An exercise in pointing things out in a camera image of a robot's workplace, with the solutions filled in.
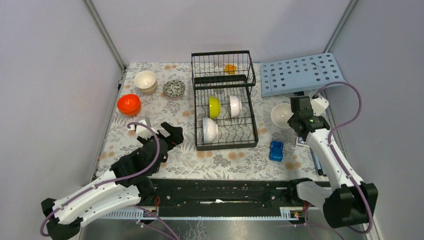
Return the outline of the plain beige bowl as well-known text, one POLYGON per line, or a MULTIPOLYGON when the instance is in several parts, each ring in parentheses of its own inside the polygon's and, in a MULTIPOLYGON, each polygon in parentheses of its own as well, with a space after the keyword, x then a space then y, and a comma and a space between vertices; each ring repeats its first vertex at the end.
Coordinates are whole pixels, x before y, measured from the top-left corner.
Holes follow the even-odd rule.
POLYGON ((154 93, 157 92, 158 89, 158 83, 156 82, 152 87, 150 87, 149 89, 147 88, 139 88, 138 90, 143 94, 143 95, 152 95, 154 93))

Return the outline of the black wire dish rack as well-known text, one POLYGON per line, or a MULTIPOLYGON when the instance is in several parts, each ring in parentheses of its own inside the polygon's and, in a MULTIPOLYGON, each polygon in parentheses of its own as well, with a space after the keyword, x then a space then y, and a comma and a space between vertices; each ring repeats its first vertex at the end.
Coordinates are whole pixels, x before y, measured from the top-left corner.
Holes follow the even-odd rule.
POLYGON ((251 93, 256 75, 249 50, 196 52, 191 54, 191 82, 194 94, 194 142, 198 151, 254 148, 259 142, 251 93), (235 74, 224 72, 225 65, 235 65, 235 74), (242 103, 239 116, 230 115, 229 96, 242 103), (212 120, 218 136, 212 143, 203 140, 203 118, 209 116, 209 97, 220 101, 221 112, 212 120))

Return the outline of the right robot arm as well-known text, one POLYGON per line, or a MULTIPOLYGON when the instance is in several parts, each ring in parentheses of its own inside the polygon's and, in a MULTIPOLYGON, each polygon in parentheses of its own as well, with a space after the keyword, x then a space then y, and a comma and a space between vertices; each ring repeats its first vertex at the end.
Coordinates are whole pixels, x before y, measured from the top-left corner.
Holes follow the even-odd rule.
POLYGON ((333 138, 333 130, 323 116, 316 115, 309 96, 290 99, 292 116, 288 125, 307 143, 327 174, 331 189, 312 180, 296 180, 287 191, 287 201, 299 206, 304 201, 321 210, 332 228, 359 224, 373 225, 378 190, 365 183, 353 170, 333 138))

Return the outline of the orange bowl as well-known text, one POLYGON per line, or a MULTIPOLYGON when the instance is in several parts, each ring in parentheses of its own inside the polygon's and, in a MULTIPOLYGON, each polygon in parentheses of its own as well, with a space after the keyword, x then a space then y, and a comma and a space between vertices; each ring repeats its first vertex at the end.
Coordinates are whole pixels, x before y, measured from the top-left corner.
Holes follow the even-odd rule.
POLYGON ((128 113, 136 109, 140 104, 142 104, 140 98, 131 93, 120 97, 116 106, 121 113, 128 113))
POLYGON ((137 114, 139 114, 141 112, 142 109, 142 105, 140 104, 137 108, 135 108, 133 111, 130 112, 123 112, 124 115, 132 117, 132 116, 136 116, 137 114))

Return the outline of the beige patterned bowl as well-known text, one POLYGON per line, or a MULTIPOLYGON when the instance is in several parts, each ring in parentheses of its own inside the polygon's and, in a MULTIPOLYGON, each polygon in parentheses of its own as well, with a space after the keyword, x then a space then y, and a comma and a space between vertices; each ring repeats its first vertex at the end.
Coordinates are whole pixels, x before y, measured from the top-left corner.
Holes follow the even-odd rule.
POLYGON ((134 84, 138 89, 147 90, 157 83, 156 74, 150 70, 143 70, 135 75, 134 84))

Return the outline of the pink patterned bowl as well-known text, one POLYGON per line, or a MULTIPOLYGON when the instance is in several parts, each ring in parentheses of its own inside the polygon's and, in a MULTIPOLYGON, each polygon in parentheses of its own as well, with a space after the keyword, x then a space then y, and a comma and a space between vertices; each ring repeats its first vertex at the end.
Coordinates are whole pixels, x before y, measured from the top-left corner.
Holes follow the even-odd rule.
POLYGON ((170 98, 182 96, 185 92, 186 86, 180 80, 170 80, 166 82, 162 88, 162 92, 170 98))

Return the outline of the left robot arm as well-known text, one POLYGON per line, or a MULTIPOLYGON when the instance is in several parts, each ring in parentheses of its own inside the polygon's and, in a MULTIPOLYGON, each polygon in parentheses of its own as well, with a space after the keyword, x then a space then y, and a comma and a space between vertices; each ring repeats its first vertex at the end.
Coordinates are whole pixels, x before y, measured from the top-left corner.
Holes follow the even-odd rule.
POLYGON ((144 120, 127 124, 142 144, 122 156, 101 176, 61 198, 41 202, 45 215, 39 232, 53 240, 69 240, 94 220, 129 206, 158 205, 160 197, 150 177, 168 160, 168 152, 184 141, 183 129, 162 122, 163 135, 144 120))

